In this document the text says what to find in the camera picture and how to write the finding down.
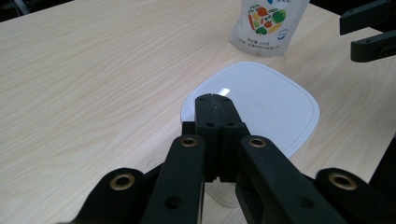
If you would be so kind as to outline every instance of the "wooden table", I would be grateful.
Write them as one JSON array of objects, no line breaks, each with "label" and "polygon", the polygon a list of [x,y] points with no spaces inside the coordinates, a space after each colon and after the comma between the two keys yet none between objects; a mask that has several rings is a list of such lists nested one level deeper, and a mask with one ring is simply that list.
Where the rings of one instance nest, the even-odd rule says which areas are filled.
[{"label": "wooden table", "polygon": [[[396,131],[396,58],[349,60],[338,16],[309,6],[285,56],[235,49],[240,1],[73,1],[0,23],[0,223],[70,221],[108,172],[162,163],[189,92],[232,63],[266,64],[318,101],[291,158],[369,180]],[[244,223],[206,195],[204,223]]]}]

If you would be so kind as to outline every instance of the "colorful illustration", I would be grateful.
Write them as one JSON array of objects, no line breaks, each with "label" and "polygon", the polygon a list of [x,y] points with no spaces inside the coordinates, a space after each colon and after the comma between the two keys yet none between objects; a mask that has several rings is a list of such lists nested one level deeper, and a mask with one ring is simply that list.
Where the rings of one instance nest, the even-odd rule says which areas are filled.
[{"label": "colorful illustration", "polygon": [[282,26],[282,21],[285,19],[286,10],[284,9],[267,10],[265,7],[254,5],[248,12],[250,26],[258,35],[271,34]]}]

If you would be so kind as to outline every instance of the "printed package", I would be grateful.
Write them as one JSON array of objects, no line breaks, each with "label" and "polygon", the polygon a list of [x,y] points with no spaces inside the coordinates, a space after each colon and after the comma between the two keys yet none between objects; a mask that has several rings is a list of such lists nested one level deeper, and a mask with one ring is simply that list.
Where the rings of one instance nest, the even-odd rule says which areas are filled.
[{"label": "printed package", "polygon": [[285,54],[309,0],[242,0],[230,42],[246,53]]}]

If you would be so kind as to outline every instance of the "plastic bag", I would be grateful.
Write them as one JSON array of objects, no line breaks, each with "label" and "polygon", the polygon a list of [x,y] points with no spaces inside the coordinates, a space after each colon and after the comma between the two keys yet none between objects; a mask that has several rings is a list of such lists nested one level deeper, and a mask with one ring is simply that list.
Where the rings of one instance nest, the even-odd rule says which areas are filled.
[{"label": "plastic bag", "polygon": [[309,0],[242,0],[230,42],[246,53],[285,54]]}]

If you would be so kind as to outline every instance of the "light wood grain surface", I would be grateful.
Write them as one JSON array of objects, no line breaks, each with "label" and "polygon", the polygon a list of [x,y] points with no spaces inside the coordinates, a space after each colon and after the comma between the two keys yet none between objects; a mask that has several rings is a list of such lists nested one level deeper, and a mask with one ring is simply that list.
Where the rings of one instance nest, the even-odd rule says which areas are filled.
[{"label": "light wood grain surface", "polygon": [[[291,158],[369,180],[396,131],[396,58],[349,60],[338,16],[309,6],[286,55],[235,49],[236,0],[85,0],[0,23],[0,223],[70,221],[108,172],[146,172],[180,135],[190,91],[232,63],[266,64],[318,101]],[[205,196],[204,223],[245,223]]]}]

